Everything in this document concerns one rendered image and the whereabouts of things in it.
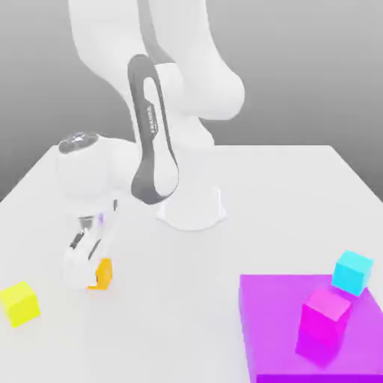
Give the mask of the small orange cube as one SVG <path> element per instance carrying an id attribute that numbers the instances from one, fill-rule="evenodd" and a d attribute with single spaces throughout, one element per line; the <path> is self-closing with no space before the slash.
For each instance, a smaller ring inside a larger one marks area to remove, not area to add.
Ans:
<path id="1" fill-rule="evenodd" d="M 113 269 L 110 258 L 102 258 L 95 271 L 96 282 L 88 285 L 88 289 L 107 290 L 112 279 Z"/>

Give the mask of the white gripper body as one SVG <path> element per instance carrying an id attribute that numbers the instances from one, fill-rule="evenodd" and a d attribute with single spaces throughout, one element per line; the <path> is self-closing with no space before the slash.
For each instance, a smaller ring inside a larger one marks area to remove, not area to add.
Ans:
<path id="1" fill-rule="evenodd" d="M 87 289 L 96 282 L 95 271 L 102 258 L 111 258 L 113 235 L 96 238 L 88 229 L 79 231 L 63 256 L 63 275 L 67 286 Z"/>

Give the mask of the small cyan cube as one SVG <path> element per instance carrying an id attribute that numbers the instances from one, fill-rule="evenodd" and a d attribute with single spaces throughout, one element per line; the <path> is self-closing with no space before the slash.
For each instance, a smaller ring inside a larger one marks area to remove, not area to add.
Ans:
<path id="1" fill-rule="evenodd" d="M 374 260 L 353 251 L 344 251 L 335 265 L 331 285 L 354 296 L 367 287 Z"/>

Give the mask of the small yellow cube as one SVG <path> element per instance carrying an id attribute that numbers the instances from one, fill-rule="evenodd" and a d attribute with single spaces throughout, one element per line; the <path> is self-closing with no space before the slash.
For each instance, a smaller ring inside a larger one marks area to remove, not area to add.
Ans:
<path id="1" fill-rule="evenodd" d="M 37 295 L 25 281 L 0 291 L 0 305 L 13 328 L 40 315 Z"/>

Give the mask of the small magenta cube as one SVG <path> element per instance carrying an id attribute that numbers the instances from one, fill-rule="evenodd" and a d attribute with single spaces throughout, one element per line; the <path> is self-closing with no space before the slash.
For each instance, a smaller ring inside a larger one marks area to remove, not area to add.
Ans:
<path id="1" fill-rule="evenodd" d="M 295 352 L 319 367 L 334 360 L 343 342 L 352 303 L 329 288 L 315 289 L 301 306 Z"/>

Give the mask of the large purple box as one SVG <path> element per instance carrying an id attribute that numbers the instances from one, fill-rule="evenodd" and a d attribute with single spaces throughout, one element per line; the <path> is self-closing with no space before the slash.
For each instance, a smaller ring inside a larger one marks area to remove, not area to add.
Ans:
<path id="1" fill-rule="evenodd" d="M 299 329 L 318 287 L 352 303 L 339 345 Z M 330 275 L 241 275 L 239 312 L 251 383 L 383 383 L 383 312 L 369 289 L 358 297 L 338 291 Z"/>

